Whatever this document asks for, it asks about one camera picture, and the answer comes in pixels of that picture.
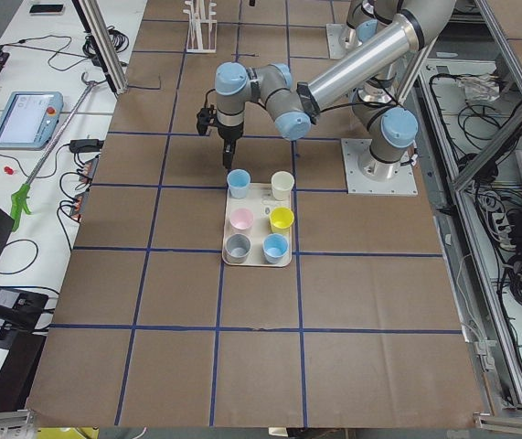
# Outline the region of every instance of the green grabber handle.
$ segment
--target green grabber handle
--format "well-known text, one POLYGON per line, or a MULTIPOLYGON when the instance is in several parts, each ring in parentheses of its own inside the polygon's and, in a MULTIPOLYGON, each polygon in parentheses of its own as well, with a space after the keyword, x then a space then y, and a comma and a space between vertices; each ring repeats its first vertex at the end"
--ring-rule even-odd
POLYGON ((29 210, 29 206, 27 205, 29 189, 31 189, 31 185, 23 185, 17 192, 11 195, 11 218, 15 221, 13 231, 19 228, 23 211, 27 215, 31 215, 31 210, 29 210))

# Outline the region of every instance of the cup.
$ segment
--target cup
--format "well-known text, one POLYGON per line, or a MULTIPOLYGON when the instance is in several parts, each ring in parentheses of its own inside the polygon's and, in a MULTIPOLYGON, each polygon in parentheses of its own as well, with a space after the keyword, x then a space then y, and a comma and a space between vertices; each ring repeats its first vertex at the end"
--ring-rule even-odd
POLYGON ((245 198, 249 193, 250 174, 244 169, 234 169, 226 177, 230 195, 233 198, 245 198))
POLYGON ((230 226, 236 233, 247 234, 254 222, 252 210, 240 208, 234 210, 229 216, 230 226))
POLYGON ((291 189, 295 184, 295 178, 287 171, 275 172, 271 177, 271 190, 273 198, 284 201, 289 199, 291 189))
POLYGON ((267 236, 262 243, 262 251, 268 263, 278 263, 289 250, 289 242, 279 233, 267 236))
POLYGON ((269 215, 269 221, 271 222, 271 230, 273 233, 281 233, 286 235, 289 228, 295 221, 293 211, 289 208, 275 208, 269 215))
POLYGON ((250 240, 248 236, 237 233, 230 236, 224 244, 224 256, 230 263, 243 263, 250 253, 250 240))

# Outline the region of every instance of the smartphone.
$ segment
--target smartphone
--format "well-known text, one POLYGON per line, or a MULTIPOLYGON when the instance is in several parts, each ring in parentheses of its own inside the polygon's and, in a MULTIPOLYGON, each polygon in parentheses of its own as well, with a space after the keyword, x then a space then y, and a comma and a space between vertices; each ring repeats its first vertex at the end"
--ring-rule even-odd
POLYGON ((64 5, 32 5, 29 14, 32 16, 60 16, 64 5))

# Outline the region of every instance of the white desk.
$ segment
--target white desk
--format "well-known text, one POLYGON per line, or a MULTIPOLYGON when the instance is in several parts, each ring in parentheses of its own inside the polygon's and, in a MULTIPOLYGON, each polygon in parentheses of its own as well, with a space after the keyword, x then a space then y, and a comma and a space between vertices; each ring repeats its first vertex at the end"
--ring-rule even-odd
MULTIPOLYGON (((146 0, 125 2, 102 0, 100 3, 106 24, 115 26, 129 38, 129 48, 120 54, 121 60, 128 61, 146 0)), ((0 44, 27 37, 43 37, 48 34, 66 35, 73 37, 72 44, 67 51, 81 53, 81 45, 84 40, 83 29, 71 4, 67 3, 63 16, 30 16, 29 7, 30 2, 24 0, 1 37, 0 44)), ((59 48, 62 44, 63 40, 56 38, 31 42, 33 46, 53 49, 59 48)), ((85 88, 80 80, 84 71, 88 71, 88 79, 103 79, 101 69, 93 67, 89 61, 84 61, 66 72, 59 72, 48 66, 47 60, 51 56, 48 52, 25 48, 6 48, 6 51, 11 52, 11 58, 0 74, 0 112, 5 108, 8 97, 13 91, 60 91, 64 96, 64 112, 69 112, 85 88)), ((56 65, 60 67, 68 66, 77 60, 78 58, 67 56, 59 56, 54 59, 56 65)), ((72 119, 60 139, 60 144, 65 144, 70 139, 86 137, 104 139, 115 104, 116 99, 107 84, 95 88, 81 105, 81 114, 72 119)), ((60 121, 63 122, 65 117, 62 115, 60 121)), ((17 158, 27 172, 33 168, 42 155, 41 151, 0 151, 0 153, 17 158)), ((5 166, 12 168, 17 168, 17 166, 13 160, 0 157, 0 208, 8 213, 11 209, 10 196, 20 188, 25 181, 25 176, 20 172, 9 176, 3 170, 5 166)), ((50 173, 53 168, 54 158, 52 156, 44 165, 40 175, 50 173)), ((11 235, 9 240, 27 238, 35 241, 39 246, 39 255, 36 262, 20 274, 0 274, 0 285, 40 285, 56 290, 61 287, 69 262, 69 250, 56 216, 58 203, 64 199, 59 190, 59 178, 63 173, 75 169, 72 154, 67 148, 64 148, 59 152, 56 175, 33 182, 28 200, 28 206, 33 214, 23 215, 19 229, 11 235)), ((66 189, 73 193, 73 188, 77 185, 77 178, 69 176, 69 178, 64 178, 64 183, 66 189)), ((63 223, 73 243, 78 230, 77 224, 67 218, 63 218, 63 223)), ((31 261, 33 255, 34 251, 30 245, 16 244, 9 247, 0 258, 0 271, 14 271, 31 261)), ((52 300, 47 307, 53 307, 54 304, 55 300, 52 300)), ((40 327, 44 322, 48 322, 47 316, 41 318, 45 320, 40 320, 40 327)), ((0 349, 0 368, 5 357, 6 351, 0 349)))
MULTIPOLYGON (((76 115, 61 139, 64 143, 69 139, 85 137, 103 139, 108 131, 110 119, 110 115, 76 115)), ((0 154, 7 154, 17 158, 23 168, 29 172, 41 157, 42 152, 0 151, 0 154)), ((19 171, 9 176, 4 172, 4 166, 11 166, 12 168, 17 168, 17 166, 13 160, 0 157, 0 208, 8 213, 11 209, 10 196, 20 188, 25 181, 25 176, 19 171)), ((59 190, 59 178, 63 173, 73 171, 75 168, 72 154, 68 148, 64 148, 58 155, 58 171, 56 175, 51 178, 34 180, 29 192, 30 199, 28 200, 28 206, 33 213, 32 215, 23 215, 19 229, 11 235, 9 240, 28 238, 39 246, 39 255, 36 262, 20 274, 0 274, 0 285, 40 285, 56 290, 60 289, 68 266, 69 250, 64 232, 59 226, 56 216, 58 203, 65 198, 59 190)), ((53 169, 54 160, 52 156, 42 168, 40 175, 44 176, 53 171, 53 169)), ((64 183, 64 186, 70 192, 73 192, 72 189, 78 184, 75 176, 64 178, 64 183)), ((78 225, 63 216, 62 220, 68 231, 69 238, 73 242, 78 231, 78 225)), ((0 271, 11 272, 18 270, 20 267, 27 265, 33 256, 34 250, 32 245, 22 243, 10 246, 1 255, 0 271)), ((47 307, 53 307, 53 305, 55 305, 55 301, 50 301, 47 307)), ((48 323, 46 316, 42 318, 44 320, 40 321, 40 327, 44 326, 43 322, 48 323)), ((6 351, 0 349, 0 368, 5 357, 6 351)))
MULTIPOLYGON (((129 38, 129 48, 119 54, 121 61, 128 62, 136 40, 136 35, 143 17, 146 0, 113 2, 102 0, 102 14, 108 26, 115 26, 129 38)), ((31 3, 27 0, 16 11, 15 17, 0 39, 0 44, 13 43, 20 39, 59 35, 72 37, 66 52, 82 55, 84 31, 72 4, 66 2, 62 16, 31 16, 28 13, 31 3)), ((26 46, 57 50, 67 41, 63 38, 47 38, 27 42, 26 46)), ((5 108, 8 97, 13 91, 61 91, 64 95, 64 112, 69 112, 80 97, 85 85, 81 82, 82 73, 88 72, 89 80, 103 80, 100 68, 94 67, 89 60, 67 71, 52 69, 47 61, 51 53, 28 48, 5 47, 11 54, 5 68, 0 73, 0 110, 5 108)), ((79 61, 80 58, 58 55, 52 64, 63 69, 79 61)), ((108 87, 96 90, 85 101, 80 112, 112 114, 116 98, 108 87)))

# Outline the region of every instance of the table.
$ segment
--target table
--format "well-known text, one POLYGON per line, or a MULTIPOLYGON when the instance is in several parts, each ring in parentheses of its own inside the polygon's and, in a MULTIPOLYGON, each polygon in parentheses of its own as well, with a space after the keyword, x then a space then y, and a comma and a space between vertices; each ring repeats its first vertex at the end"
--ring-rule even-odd
POLYGON ((221 261, 222 144, 195 133, 217 65, 331 65, 327 2, 273 0, 266 22, 247 3, 220 3, 215 55, 183 51, 181 2, 148 3, 129 70, 168 86, 119 99, 28 407, 43 426, 471 426, 425 177, 417 197, 349 196, 337 139, 367 135, 351 112, 292 144, 249 106, 234 167, 295 175, 293 262, 221 261))
MULTIPOLYGON (((131 2, 101 2, 103 15, 109 25, 123 31, 129 37, 129 49, 121 56, 128 60, 133 47, 138 24, 144 11, 145 0, 133 0, 131 2)), ((42 36, 50 33, 70 35, 74 41, 71 50, 80 50, 83 42, 83 29, 73 6, 66 6, 63 16, 31 17, 27 13, 30 2, 25 0, 18 9, 15 17, 9 24, 0 42, 16 41, 22 37, 42 36)), ((64 95, 64 113, 60 120, 66 118, 69 109, 80 97, 85 88, 80 81, 80 75, 84 71, 90 73, 90 78, 99 80, 101 71, 91 67, 89 63, 80 64, 77 68, 68 72, 58 73, 47 66, 48 54, 27 49, 11 48, 11 58, 0 75, 0 113, 5 107, 12 91, 60 91, 64 95)), ((89 99, 81 107, 81 114, 74 116, 68 129, 61 140, 63 143, 76 138, 100 138, 106 136, 112 118, 112 112, 116 103, 110 89, 103 84, 92 92, 89 99)), ((28 151, 0 151, 0 154, 11 155, 17 158, 26 171, 33 168, 41 157, 42 152, 28 151)), ((84 159, 90 159, 94 155, 83 155, 84 159)), ((16 163, 7 158, 0 157, 0 208, 5 212, 10 211, 10 195, 18 190, 25 177, 17 172, 9 176, 4 173, 4 166, 16 167, 16 163)), ((51 157, 41 171, 45 175, 53 169, 54 160, 51 157)), ((59 178, 68 171, 74 171, 76 167, 67 149, 59 151, 57 173, 52 178, 34 181, 30 192, 31 199, 28 204, 33 210, 33 215, 24 215, 19 230, 11 235, 10 241, 28 238, 39 245, 39 255, 36 263, 19 275, 0 275, 1 285, 41 285, 59 290, 64 273, 69 261, 69 250, 61 230, 56 208, 64 196, 59 190, 59 178)), ((77 186, 76 177, 64 178, 65 187, 72 190, 77 186)), ((64 219, 64 226, 73 242, 78 231, 78 225, 64 219)), ((32 257, 32 247, 26 245, 8 248, 0 259, 0 271, 10 271, 11 267, 21 265, 22 260, 32 257)), ((55 304, 51 300, 48 307, 55 304)), ((6 351, 0 349, 0 368, 5 360, 6 351)))
MULTIPOLYGON (((132 2, 99 2, 102 6, 104 21, 108 26, 115 26, 129 38, 129 49, 120 54, 120 60, 128 62, 136 33, 143 15, 146 0, 132 2)), ((84 43, 84 30, 71 4, 67 4, 62 16, 31 16, 28 13, 30 2, 24 1, 17 9, 15 17, 6 32, 0 38, 0 44, 14 43, 23 38, 58 35, 72 37, 70 46, 65 51, 83 55, 81 47, 84 43)), ((26 45, 38 48, 57 50, 64 44, 60 38, 48 38, 39 41, 31 40, 26 45)), ((68 71, 57 71, 48 65, 52 55, 26 48, 5 47, 11 54, 9 61, 0 74, 0 110, 13 91, 61 91, 66 101, 64 112, 80 97, 85 85, 80 81, 81 74, 88 72, 89 80, 102 80, 101 69, 92 66, 89 60, 83 61, 68 71)), ((60 55, 52 63, 65 69, 80 58, 60 55)), ((80 112, 112 114, 116 98, 108 87, 96 90, 85 101, 80 112)))

